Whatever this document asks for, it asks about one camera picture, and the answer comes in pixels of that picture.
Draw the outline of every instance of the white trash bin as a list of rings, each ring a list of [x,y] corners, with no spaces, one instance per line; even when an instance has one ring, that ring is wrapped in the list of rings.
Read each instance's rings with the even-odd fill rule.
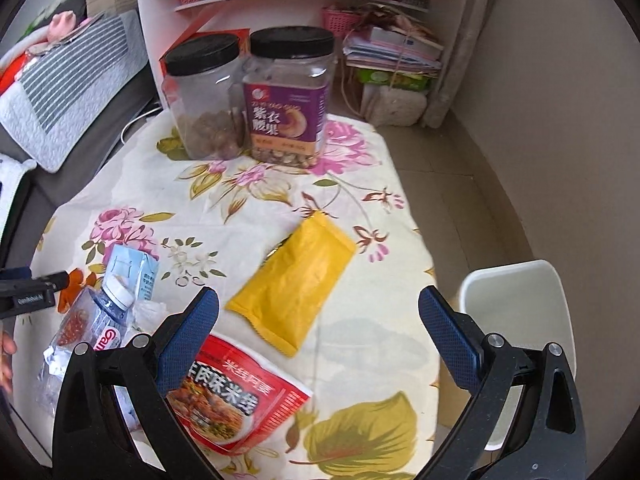
[[[575,345],[562,283],[553,266],[535,260],[475,270],[459,293],[460,312],[469,314],[484,333],[502,334],[512,346],[542,350],[562,346],[575,377]],[[511,389],[485,449],[500,449],[513,420],[521,386]]]

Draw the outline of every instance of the yellow packet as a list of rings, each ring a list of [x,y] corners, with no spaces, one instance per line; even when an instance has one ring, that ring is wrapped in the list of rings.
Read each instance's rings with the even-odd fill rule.
[[[321,212],[300,224],[226,308],[287,357],[302,346],[356,244]]]

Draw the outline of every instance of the hand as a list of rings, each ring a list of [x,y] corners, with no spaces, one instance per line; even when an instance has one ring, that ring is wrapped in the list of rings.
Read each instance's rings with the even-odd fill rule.
[[[2,361],[0,362],[0,386],[2,386],[8,394],[14,390],[14,372],[11,370],[9,355],[16,353],[18,347],[14,340],[7,332],[2,334]]]

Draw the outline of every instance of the floral tablecloth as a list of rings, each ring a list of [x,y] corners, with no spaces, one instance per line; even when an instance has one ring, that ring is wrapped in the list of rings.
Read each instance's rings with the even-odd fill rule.
[[[159,259],[154,298],[180,312],[203,285],[224,305],[266,255],[314,211],[358,245],[300,352],[287,359],[233,312],[217,332],[249,346],[314,392],[249,453],[209,454],[235,480],[405,480],[427,462],[438,404],[438,353],[418,318],[433,261],[386,145],[372,126],[336,116],[320,163],[297,170],[241,156],[193,162],[160,114],[49,223],[36,275],[82,270],[100,280],[115,244]],[[17,321],[15,403],[50,446],[52,419],[34,403],[55,309]]]

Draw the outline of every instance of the red food package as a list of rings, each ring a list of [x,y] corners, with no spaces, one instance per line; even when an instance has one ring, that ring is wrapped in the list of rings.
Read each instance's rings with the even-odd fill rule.
[[[260,444],[309,397],[308,388],[261,355],[209,335],[167,400],[194,440],[236,455]]]

